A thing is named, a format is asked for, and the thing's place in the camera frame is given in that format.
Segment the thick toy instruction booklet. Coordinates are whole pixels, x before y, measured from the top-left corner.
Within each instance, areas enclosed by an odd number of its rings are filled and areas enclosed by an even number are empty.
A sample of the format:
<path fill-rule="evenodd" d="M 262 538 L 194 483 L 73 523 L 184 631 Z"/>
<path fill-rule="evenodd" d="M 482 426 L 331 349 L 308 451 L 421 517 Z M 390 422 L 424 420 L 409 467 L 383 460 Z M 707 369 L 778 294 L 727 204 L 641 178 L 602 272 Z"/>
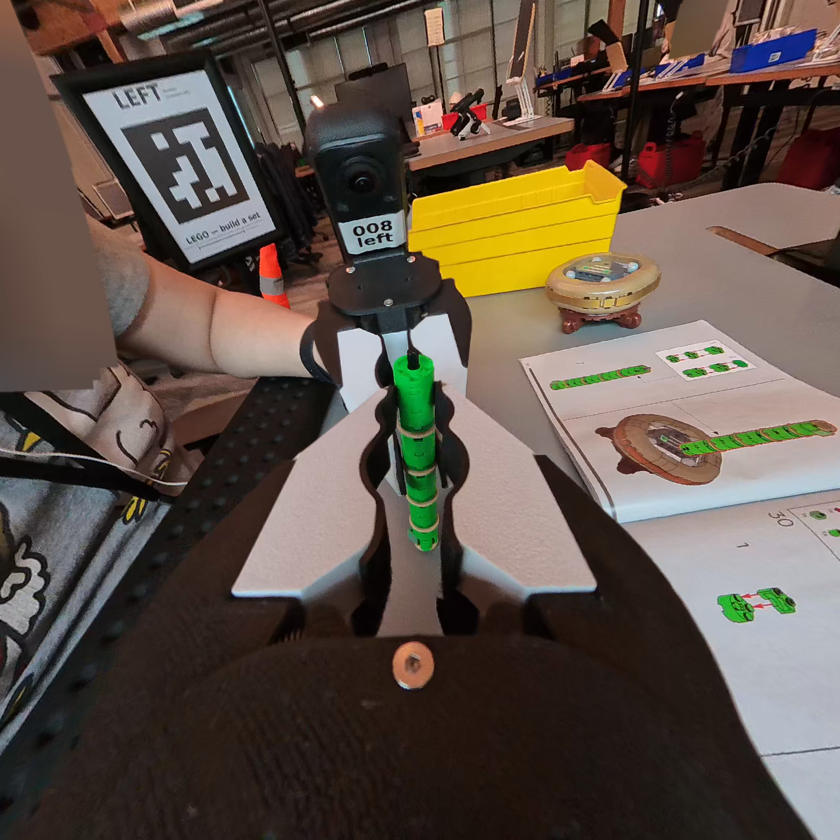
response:
<path fill-rule="evenodd" d="M 622 524 L 839 487 L 839 401 L 706 321 L 520 361 Z"/>

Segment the green toy bamboo stalk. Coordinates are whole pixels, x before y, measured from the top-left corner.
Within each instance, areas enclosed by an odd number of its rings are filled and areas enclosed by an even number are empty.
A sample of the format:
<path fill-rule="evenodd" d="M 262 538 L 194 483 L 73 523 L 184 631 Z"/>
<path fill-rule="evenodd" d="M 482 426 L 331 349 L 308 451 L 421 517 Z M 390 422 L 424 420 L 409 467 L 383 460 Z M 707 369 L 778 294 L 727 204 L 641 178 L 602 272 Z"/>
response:
<path fill-rule="evenodd" d="M 422 552 L 438 545 L 437 436 L 434 363 L 409 350 L 393 365 L 409 539 Z"/>

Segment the blue plastic bin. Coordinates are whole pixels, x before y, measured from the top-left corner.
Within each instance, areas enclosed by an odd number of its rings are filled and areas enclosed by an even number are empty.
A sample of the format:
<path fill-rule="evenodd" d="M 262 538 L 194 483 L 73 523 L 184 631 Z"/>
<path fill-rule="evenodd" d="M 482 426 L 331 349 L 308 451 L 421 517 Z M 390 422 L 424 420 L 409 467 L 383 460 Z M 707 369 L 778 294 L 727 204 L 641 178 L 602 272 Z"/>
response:
<path fill-rule="evenodd" d="M 801 61 L 814 49 L 817 32 L 798 30 L 735 48 L 728 72 L 737 75 Z"/>

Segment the black computer monitor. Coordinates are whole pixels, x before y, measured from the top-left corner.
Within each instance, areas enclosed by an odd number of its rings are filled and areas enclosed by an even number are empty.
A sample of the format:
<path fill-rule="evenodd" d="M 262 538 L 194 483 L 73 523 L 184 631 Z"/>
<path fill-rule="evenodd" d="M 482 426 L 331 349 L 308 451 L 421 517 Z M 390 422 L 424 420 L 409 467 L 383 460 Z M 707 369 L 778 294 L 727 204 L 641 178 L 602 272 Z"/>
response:
<path fill-rule="evenodd" d="M 376 65 L 351 74 L 333 89 L 338 102 L 376 106 L 401 119 L 407 129 L 413 125 L 413 95 L 404 64 Z"/>

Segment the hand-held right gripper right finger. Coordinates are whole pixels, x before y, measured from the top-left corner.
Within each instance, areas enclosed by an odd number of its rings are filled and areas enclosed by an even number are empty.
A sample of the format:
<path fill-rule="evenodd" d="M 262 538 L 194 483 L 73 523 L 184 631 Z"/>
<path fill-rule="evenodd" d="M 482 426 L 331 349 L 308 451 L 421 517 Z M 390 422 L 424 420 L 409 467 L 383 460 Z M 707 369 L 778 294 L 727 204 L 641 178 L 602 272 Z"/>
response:
<path fill-rule="evenodd" d="M 541 466 L 554 467 L 453 386 L 434 393 L 437 464 L 448 484 L 439 524 L 444 635 L 474 634 L 498 605 L 590 594 L 593 572 Z"/>

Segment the black framed tag sign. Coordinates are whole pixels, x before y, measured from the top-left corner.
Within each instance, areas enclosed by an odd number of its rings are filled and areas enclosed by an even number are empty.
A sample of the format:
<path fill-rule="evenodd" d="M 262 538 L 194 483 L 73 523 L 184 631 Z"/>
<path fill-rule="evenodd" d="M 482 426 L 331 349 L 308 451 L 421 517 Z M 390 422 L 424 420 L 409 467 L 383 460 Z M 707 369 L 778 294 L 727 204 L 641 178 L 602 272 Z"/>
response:
<path fill-rule="evenodd" d="M 209 50 L 51 80 L 117 176 L 154 259 L 193 274 L 287 234 Z"/>

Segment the person's printed grey shirt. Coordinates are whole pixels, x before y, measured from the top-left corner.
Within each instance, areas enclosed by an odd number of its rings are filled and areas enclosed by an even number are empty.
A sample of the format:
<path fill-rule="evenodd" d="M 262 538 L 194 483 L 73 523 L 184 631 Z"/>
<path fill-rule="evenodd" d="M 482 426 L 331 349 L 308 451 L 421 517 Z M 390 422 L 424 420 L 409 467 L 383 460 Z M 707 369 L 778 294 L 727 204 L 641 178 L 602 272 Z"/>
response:
<path fill-rule="evenodd" d="M 194 467 L 122 362 L 86 390 L 4 393 L 2 717 L 52 676 L 94 596 L 123 571 Z"/>

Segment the tan toy brick pot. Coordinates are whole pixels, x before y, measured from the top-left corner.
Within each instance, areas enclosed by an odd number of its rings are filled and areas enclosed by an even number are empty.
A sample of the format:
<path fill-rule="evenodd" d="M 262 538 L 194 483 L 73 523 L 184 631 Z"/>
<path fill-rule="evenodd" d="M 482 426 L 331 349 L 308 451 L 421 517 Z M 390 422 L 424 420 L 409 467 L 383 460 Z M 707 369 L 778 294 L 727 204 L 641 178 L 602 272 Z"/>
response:
<path fill-rule="evenodd" d="M 586 255 L 562 264 L 545 283 L 564 334 L 585 322 L 614 321 L 624 329 L 642 322 L 639 306 L 659 286 L 661 269 L 644 256 L 613 252 Z"/>

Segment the orange traffic cone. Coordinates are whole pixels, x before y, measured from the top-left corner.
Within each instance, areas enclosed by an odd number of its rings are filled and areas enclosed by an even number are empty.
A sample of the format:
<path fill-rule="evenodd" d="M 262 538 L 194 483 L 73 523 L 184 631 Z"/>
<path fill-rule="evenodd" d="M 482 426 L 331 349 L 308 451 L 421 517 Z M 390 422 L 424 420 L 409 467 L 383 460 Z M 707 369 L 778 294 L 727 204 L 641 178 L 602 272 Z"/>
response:
<path fill-rule="evenodd" d="M 259 292 L 269 302 L 291 308 L 275 244 L 265 245 L 259 251 Z"/>

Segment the black gripper on stand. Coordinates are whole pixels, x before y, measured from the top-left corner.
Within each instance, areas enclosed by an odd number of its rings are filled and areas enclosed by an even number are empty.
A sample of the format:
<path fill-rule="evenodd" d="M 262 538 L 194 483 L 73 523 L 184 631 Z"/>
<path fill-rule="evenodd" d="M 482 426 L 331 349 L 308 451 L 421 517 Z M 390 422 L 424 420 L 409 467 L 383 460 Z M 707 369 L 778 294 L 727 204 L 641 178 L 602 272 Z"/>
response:
<path fill-rule="evenodd" d="M 453 137 L 461 142 L 465 142 L 468 138 L 475 137 L 481 133 L 490 134 L 488 127 L 472 110 L 473 105 L 480 104 L 484 93 L 483 88 L 478 88 L 476 91 L 459 99 L 456 104 L 450 106 L 450 111 L 456 115 L 450 132 Z"/>

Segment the black perforated board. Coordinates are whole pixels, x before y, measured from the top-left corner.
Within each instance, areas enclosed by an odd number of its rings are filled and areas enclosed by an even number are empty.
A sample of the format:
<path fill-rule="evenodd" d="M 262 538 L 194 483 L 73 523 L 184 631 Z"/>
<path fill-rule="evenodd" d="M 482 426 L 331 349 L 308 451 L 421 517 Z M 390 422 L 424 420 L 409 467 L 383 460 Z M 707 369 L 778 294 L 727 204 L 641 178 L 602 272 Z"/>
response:
<path fill-rule="evenodd" d="M 32 815 L 61 757 L 77 743 L 99 681 L 162 582 L 281 461 L 319 436 L 331 386 L 267 377 L 246 396 L 188 487 L 123 574 L 46 688 L 31 690 L 2 717 L 1 836 Z"/>

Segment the loose toy instruction pages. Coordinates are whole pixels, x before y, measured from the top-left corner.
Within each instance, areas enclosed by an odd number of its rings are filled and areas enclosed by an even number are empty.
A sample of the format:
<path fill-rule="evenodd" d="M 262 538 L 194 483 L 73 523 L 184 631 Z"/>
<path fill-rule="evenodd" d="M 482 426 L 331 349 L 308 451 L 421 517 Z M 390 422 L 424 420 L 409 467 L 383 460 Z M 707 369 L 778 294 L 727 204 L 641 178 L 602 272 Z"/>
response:
<path fill-rule="evenodd" d="M 626 530 L 688 607 L 788 801 L 815 838 L 838 838 L 838 490 Z"/>

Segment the white document stand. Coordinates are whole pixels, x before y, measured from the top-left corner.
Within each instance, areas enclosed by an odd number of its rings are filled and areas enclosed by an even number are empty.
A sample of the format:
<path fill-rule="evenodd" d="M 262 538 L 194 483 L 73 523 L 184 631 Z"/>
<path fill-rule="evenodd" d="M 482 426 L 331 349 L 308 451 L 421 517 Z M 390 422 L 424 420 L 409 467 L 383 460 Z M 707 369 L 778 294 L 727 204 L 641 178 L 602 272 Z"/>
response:
<path fill-rule="evenodd" d="M 506 84 L 517 94 L 519 116 L 502 120 L 508 127 L 530 123 L 538 118 L 533 110 L 531 86 L 528 81 L 529 55 L 537 17 L 537 1 L 520 1 Z"/>

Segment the person's left forearm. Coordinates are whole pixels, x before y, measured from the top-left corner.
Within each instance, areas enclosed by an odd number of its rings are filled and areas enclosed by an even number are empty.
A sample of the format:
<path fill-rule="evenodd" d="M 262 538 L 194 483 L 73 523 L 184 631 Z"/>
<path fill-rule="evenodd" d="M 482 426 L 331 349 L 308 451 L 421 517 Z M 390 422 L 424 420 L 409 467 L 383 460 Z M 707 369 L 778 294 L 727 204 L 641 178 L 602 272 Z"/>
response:
<path fill-rule="evenodd" d="M 117 341 L 122 354 L 246 379 L 310 376 L 300 354 L 308 316 L 213 287 L 147 255 L 144 261 L 150 285 L 138 317 Z"/>

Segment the long wooden workbench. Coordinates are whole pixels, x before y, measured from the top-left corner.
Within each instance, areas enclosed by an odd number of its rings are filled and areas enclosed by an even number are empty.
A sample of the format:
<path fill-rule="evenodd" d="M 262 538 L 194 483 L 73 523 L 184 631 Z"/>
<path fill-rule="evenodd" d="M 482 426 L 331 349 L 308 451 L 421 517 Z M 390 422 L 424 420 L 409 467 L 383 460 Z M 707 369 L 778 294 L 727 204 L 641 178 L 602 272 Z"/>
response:
<path fill-rule="evenodd" d="M 632 118 L 642 106 L 676 99 L 677 91 L 687 90 L 691 96 L 698 97 L 701 93 L 722 89 L 724 113 L 716 150 L 719 150 L 727 128 L 730 110 L 741 109 L 730 149 L 734 162 L 728 165 L 721 185 L 727 191 L 758 182 L 785 108 L 807 109 L 803 125 L 806 130 L 815 109 L 838 106 L 838 90 L 826 81 L 829 77 L 837 77 L 838 73 L 839 62 L 834 57 L 823 62 L 785 64 L 753 72 L 696 75 L 642 85 L 634 82 L 622 89 L 584 94 L 577 102 L 580 105 L 615 103 L 618 107 L 628 107 L 628 116 Z"/>

